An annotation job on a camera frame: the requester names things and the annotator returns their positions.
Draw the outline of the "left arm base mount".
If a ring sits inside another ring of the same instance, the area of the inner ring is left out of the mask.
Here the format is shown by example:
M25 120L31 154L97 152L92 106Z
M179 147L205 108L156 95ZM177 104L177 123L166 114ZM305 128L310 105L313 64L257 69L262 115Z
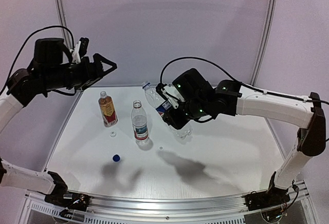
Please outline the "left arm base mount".
M64 180L55 172L48 171L54 182L54 189L50 194L45 195L45 202L62 207L59 213L62 218L71 218L74 211L86 212L90 203L90 196L82 193L73 193L68 190Z

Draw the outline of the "blue cap water bottle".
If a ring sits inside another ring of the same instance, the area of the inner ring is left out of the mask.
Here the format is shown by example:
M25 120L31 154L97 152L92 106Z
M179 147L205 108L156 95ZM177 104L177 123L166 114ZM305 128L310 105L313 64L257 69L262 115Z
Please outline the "blue cap water bottle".
M170 102L161 97L156 92L156 88L152 87L149 81L142 83L142 89L144 91L147 102L158 112L161 117L163 117L165 111L172 107ZM190 124L185 125L180 130L176 130L174 127L169 125L169 129L171 130L172 134L180 139L185 139L187 136L192 134L192 126Z

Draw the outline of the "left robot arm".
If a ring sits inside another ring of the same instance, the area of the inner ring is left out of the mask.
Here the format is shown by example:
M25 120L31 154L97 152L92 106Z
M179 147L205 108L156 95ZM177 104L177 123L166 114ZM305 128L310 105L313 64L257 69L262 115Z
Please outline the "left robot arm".
M62 38L38 39L27 68L9 77L1 94L1 129L37 95L48 96L61 88L84 91L117 69L117 64L95 53L86 56L89 39L80 38L75 49L68 49ZM36 172L1 160L1 186L62 196L67 192L64 180L55 172Z

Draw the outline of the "blue bottle cap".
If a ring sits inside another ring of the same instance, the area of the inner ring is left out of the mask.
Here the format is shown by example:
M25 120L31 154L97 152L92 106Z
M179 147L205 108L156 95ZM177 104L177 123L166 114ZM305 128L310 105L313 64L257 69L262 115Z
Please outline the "blue bottle cap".
M115 154L115 155L113 155L112 160L113 160L114 162L119 162L119 161L121 160L121 158L120 158L119 155Z

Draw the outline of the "white bottle cap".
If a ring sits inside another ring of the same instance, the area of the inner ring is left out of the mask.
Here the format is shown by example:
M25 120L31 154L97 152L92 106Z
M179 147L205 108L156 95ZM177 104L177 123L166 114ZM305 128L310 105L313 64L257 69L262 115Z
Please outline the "white bottle cap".
M110 136L113 138L113 137L116 137L116 132L113 130L110 132Z

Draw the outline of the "red cap water bottle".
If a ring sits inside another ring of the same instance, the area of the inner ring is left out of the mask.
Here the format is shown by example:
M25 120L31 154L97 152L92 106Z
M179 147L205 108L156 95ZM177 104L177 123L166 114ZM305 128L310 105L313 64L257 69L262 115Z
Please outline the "red cap water bottle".
M142 107L142 103L140 100L133 101L131 119L136 143L139 146L146 145L149 139L147 114L144 108Z

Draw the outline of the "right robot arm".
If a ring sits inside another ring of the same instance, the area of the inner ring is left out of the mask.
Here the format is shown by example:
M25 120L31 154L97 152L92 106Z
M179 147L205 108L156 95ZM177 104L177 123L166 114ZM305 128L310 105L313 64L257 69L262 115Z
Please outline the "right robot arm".
M317 93L291 96L257 89L236 80L222 80L217 87L195 69L178 76L172 84L159 83L156 91L169 103L163 121L182 129L189 121L203 123L218 115L257 116L297 126L294 147L271 177L269 190L287 190L304 166L326 148L326 118Z

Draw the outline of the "gold label drink bottle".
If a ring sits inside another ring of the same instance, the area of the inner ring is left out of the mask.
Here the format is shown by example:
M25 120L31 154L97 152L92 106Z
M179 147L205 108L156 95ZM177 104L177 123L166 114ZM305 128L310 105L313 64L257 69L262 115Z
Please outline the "gold label drink bottle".
M98 100L103 123L105 127L111 127L118 122L113 100L105 91L100 92Z

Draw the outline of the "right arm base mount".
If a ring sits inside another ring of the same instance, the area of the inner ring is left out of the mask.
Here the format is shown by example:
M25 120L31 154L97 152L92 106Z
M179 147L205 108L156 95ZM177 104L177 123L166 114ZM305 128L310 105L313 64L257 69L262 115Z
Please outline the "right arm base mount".
M270 184L268 190L252 191L243 196L248 211L261 210L261 216L266 223L279 223L287 210L295 203L299 196L299 187L292 181L292 189L296 193L291 203L288 189L278 189Z

